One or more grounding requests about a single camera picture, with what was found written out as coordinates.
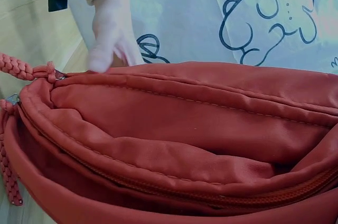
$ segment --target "zipper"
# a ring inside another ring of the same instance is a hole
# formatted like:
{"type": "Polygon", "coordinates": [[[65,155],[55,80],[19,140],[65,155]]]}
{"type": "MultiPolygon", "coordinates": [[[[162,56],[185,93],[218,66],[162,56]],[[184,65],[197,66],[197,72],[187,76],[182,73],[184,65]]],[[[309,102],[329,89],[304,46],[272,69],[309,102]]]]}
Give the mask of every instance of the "zipper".
{"type": "Polygon", "coordinates": [[[20,107],[30,123],[34,126],[35,129],[39,131],[39,133],[41,133],[41,135],[43,135],[47,140],[56,145],[59,149],[69,154],[72,158],[81,163],[83,166],[115,184],[124,186],[128,189],[134,189],[136,191],[146,194],[157,195],[160,197],[171,198],[179,201],[204,204],[216,209],[253,212],[282,207],[305,200],[320,193],[322,190],[327,189],[328,185],[335,183],[338,179],[338,167],[335,167],[333,169],[329,169],[328,171],[324,171],[313,177],[312,179],[296,186],[251,197],[228,197],[223,195],[174,191],[167,188],[161,188],[156,185],[151,185],[142,181],[122,177],[119,175],[107,174],[93,167],[92,165],[73,155],[71,152],[60,146],[54,139],[49,137],[28,116],[24,107],[22,105],[20,105],[20,107]]]}

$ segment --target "stitching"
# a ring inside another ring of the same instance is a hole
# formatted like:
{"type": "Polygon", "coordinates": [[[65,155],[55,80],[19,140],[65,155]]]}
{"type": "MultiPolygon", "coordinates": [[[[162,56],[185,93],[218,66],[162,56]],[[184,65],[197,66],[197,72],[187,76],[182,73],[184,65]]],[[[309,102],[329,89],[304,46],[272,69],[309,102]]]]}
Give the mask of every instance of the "stitching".
{"type": "MultiPolygon", "coordinates": [[[[172,75],[168,75],[168,74],[158,74],[158,73],[133,73],[133,74],[129,74],[129,75],[132,75],[134,77],[145,77],[145,78],[148,78],[148,79],[155,79],[155,80],[165,80],[165,79],[156,79],[154,77],[152,77],[153,75],[155,76],[167,76],[167,77],[172,77],[174,79],[179,79],[179,80],[189,80],[188,78],[184,78],[184,77],[177,77],[177,76],[172,76],[172,75]]],[[[196,82],[199,82],[203,85],[205,85],[207,82],[205,81],[201,81],[201,80],[194,80],[196,82]]],[[[268,95],[268,94],[265,94],[265,93],[259,93],[259,92],[253,92],[253,91],[250,91],[250,90],[246,90],[246,89],[241,89],[241,88],[234,88],[234,87],[229,87],[229,86],[226,86],[227,88],[231,89],[231,90],[239,90],[239,91],[243,91],[243,92],[247,92],[247,93],[250,93],[250,94],[254,94],[254,95],[262,95],[262,96],[265,96],[265,97],[273,97],[273,98],[280,98],[284,101],[292,101],[294,103],[297,103],[297,104],[300,104],[300,105],[313,105],[313,106],[317,106],[317,107],[322,107],[322,108],[328,108],[328,109],[335,109],[337,110],[337,108],[334,108],[334,107],[328,107],[328,106],[323,106],[323,105],[319,105],[319,104],[313,104],[313,103],[307,103],[307,102],[299,102],[299,101],[294,101],[294,100],[288,100],[288,99],[285,99],[284,97],[281,97],[281,96],[273,96],[273,95],[268,95]]]]}
{"type": "MultiPolygon", "coordinates": [[[[161,96],[167,96],[167,97],[173,97],[173,98],[178,98],[178,99],[182,99],[182,100],[186,100],[186,101],[193,101],[193,102],[197,102],[197,103],[201,103],[201,104],[208,104],[208,105],[213,105],[213,106],[218,106],[218,107],[223,107],[223,108],[228,108],[228,109],[234,109],[234,110],[240,110],[240,111],[244,111],[244,112],[248,112],[248,113],[251,113],[251,114],[256,114],[256,115],[262,115],[262,116],[268,116],[268,117],[275,117],[275,118],[281,118],[281,119],[284,119],[284,120],[287,120],[287,121],[291,121],[291,122],[297,122],[297,123],[302,123],[302,124],[309,124],[309,123],[305,123],[305,122],[300,122],[300,121],[295,121],[295,120],[290,120],[290,119],[287,119],[287,118],[282,118],[282,117],[276,117],[276,116],[271,116],[271,115],[265,115],[265,114],[259,114],[259,113],[253,113],[251,111],[247,111],[247,110],[243,110],[243,109],[235,109],[235,108],[232,108],[232,107],[227,107],[227,106],[221,106],[221,105],[217,105],[217,104],[212,104],[212,103],[209,103],[209,102],[201,102],[201,101],[196,101],[196,100],[190,100],[190,99],[185,99],[183,97],[178,97],[178,96],[173,96],[173,95],[165,95],[165,94],[161,94],[161,93],[156,93],[156,92],[152,92],[152,91],[149,91],[149,90],[144,90],[144,89],[137,89],[137,88],[130,88],[130,87],[119,87],[119,86],[109,86],[109,87],[115,87],[115,88],[123,88],[123,89],[130,89],[130,90],[138,90],[138,91],[142,91],[142,92],[148,92],[148,93],[151,93],[151,94],[156,94],[156,95],[161,95],[161,96]]],[[[191,180],[191,179],[187,179],[187,178],[179,178],[177,176],[173,176],[173,175],[167,175],[167,174],[164,174],[164,173],[161,173],[161,172],[157,172],[157,171],[152,171],[152,170],[149,170],[149,169],[146,169],[144,167],[139,167],[139,166],[136,166],[136,165],[133,165],[133,164],[130,164],[130,163],[126,163],[126,162],[123,162],[121,160],[118,160],[116,158],[113,158],[109,155],[105,155],[103,153],[100,153],[96,150],[93,150],[91,149],[90,147],[88,146],[85,146],[83,145],[80,141],[76,140],[74,137],[70,136],[68,133],[64,132],[61,128],[59,128],[58,126],[56,126],[51,120],[49,120],[43,113],[41,113],[41,111],[39,109],[36,108],[35,104],[33,103],[32,99],[31,99],[31,96],[28,96],[31,104],[35,107],[35,109],[37,110],[37,112],[42,115],[47,121],[49,121],[53,127],[55,127],[58,131],[60,131],[61,133],[63,133],[65,136],[69,137],[70,139],[74,140],[74,142],[76,142],[77,144],[83,146],[84,148],[90,150],[90,151],[93,151],[94,153],[96,154],[99,154],[99,155],[102,155],[106,158],[109,158],[113,161],[116,161],[116,162],[119,162],[119,163],[122,163],[122,164],[125,164],[125,165],[128,165],[130,167],[133,167],[133,168],[137,168],[137,169],[141,169],[141,170],[146,170],[146,171],[149,171],[149,172],[152,172],[154,174],[158,174],[158,175],[162,175],[162,176],[165,176],[167,178],[171,178],[171,179],[177,179],[177,180],[181,180],[181,181],[185,181],[185,182],[201,182],[201,183],[206,183],[206,184],[212,184],[212,185],[227,185],[227,184],[224,184],[224,183],[216,183],[216,182],[206,182],[206,181],[199,181],[199,180],[191,180]]]]}
{"type": "Polygon", "coordinates": [[[146,92],[146,93],[150,93],[150,94],[154,94],[154,95],[159,95],[159,96],[166,96],[166,97],[177,98],[177,99],[185,100],[185,101],[197,102],[198,104],[206,104],[206,105],[212,105],[212,106],[217,106],[217,107],[226,108],[226,109],[232,109],[232,110],[243,111],[243,112],[247,112],[247,113],[255,114],[255,115],[259,115],[259,116],[266,116],[266,117],[279,118],[279,119],[283,119],[283,120],[286,120],[286,121],[289,121],[289,122],[296,122],[296,123],[300,123],[300,124],[319,126],[319,127],[324,127],[324,128],[328,128],[328,129],[331,128],[330,126],[327,126],[327,125],[318,125],[318,124],[307,123],[307,122],[304,122],[304,121],[291,120],[291,119],[284,118],[284,117],[279,117],[279,116],[273,116],[273,115],[268,115],[268,114],[255,113],[255,112],[253,112],[253,111],[247,111],[247,110],[245,110],[245,109],[238,109],[238,108],[233,108],[233,107],[229,107],[229,106],[213,104],[213,103],[211,103],[211,102],[203,102],[203,101],[197,101],[197,100],[192,100],[192,99],[185,99],[185,98],[179,97],[179,96],[167,95],[167,94],[161,94],[161,93],[157,93],[157,92],[153,92],[153,91],[149,91],[149,90],[144,90],[144,89],[131,88],[131,87],[110,86],[110,85],[107,85],[107,87],[121,88],[121,89],[129,89],[129,90],[136,90],[136,91],[146,92]]]}

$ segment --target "zipper pull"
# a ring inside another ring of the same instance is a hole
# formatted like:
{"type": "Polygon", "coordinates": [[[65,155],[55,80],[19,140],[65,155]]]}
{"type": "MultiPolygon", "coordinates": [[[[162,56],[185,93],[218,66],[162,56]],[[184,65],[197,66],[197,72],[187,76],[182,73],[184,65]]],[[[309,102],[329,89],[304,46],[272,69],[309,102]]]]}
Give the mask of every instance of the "zipper pull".
{"type": "Polygon", "coordinates": [[[10,102],[12,105],[16,105],[18,102],[20,102],[20,98],[17,93],[7,97],[5,100],[10,102]]]}
{"type": "Polygon", "coordinates": [[[66,78],[66,76],[63,72],[60,72],[57,69],[55,69],[55,78],[56,80],[63,80],[66,78]]]}

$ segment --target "white bedsheet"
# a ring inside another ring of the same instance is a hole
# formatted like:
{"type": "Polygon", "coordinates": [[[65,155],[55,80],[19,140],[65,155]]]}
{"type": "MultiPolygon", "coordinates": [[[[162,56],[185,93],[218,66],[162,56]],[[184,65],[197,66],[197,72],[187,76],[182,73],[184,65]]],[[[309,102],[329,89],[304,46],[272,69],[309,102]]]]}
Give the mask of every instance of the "white bedsheet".
{"type": "MultiPolygon", "coordinates": [[[[338,72],[338,0],[131,0],[149,63],[222,61],[338,72]]],[[[70,0],[94,44],[93,7],[70,0]]]]}

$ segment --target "bag seam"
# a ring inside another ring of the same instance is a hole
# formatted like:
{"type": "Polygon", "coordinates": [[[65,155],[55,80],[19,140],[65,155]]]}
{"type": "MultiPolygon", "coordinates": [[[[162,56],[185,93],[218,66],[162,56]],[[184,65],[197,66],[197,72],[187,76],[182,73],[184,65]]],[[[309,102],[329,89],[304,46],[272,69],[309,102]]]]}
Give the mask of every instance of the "bag seam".
{"type": "MultiPolygon", "coordinates": [[[[123,73],[111,73],[110,75],[120,75],[120,76],[134,76],[134,77],[144,77],[144,78],[148,78],[148,79],[154,79],[154,80],[165,80],[165,79],[159,79],[159,78],[154,78],[154,77],[151,77],[152,75],[155,75],[155,76],[167,76],[167,77],[172,77],[174,79],[181,79],[181,80],[189,80],[188,78],[184,78],[184,77],[177,77],[177,76],[172,76],[172,75],[167,75],[167,74],[158,74],[158,73],[131,73],[131,74],[123,74],[123,73]]],[[[195,80],[194,81],[198,82],[198,83],[201,83],[203,86],[207,86],[207,87],[211,87],[211,88],[215,88],[213,86],[209,86],[208,82],[205,82],[205,81],[201,81],[201,80],[195,80]]],[[[230,87],[230,86],[226,86],[227,88],[229,89],[222,89],[222,88],[219,88],[217,87],[216,89],[219,89],[219,90],[225,90],[225,91],[231,91],[231,90],[234,90],[234,93],[237,93],[237,94],[243,94],[245,95],[245,93],[239,93],[237,92],[236,90],[239,90],[239,91],[243,91],[243,92],[247,92],[247,93],[250,93],[250,94],[254,94],[254,95],[262,95],[264,97],[273,97],[273,98],[280,98],[281,100],[283,101],[291,101],[291,102],[294,102],[296,104],[300,104],[300,105],[313,105],[313,106],[317,106],[317,107],[322,107],[322,108],[328,108],[328,109],[336,109],[338,110],[338,108],[335,108],[335,107],[329,107],[329,106],[323,106],[323,105],[319,105],[319,104],[313,104],[313,103],[308,103],[308,102],[299,102],[299,101],[294,101],[294,100],[291,100],[291,99],[286,99],[282,96],[275,96],[275,95],[268,95],[268,94],[265,94],[265,93],[260,93],[260,92],[254,92],[254,91],[251,91],[251,90],[246,90],[246,89],[241,89],[241,88],[234,88],[234,87],[230,87]]]]}

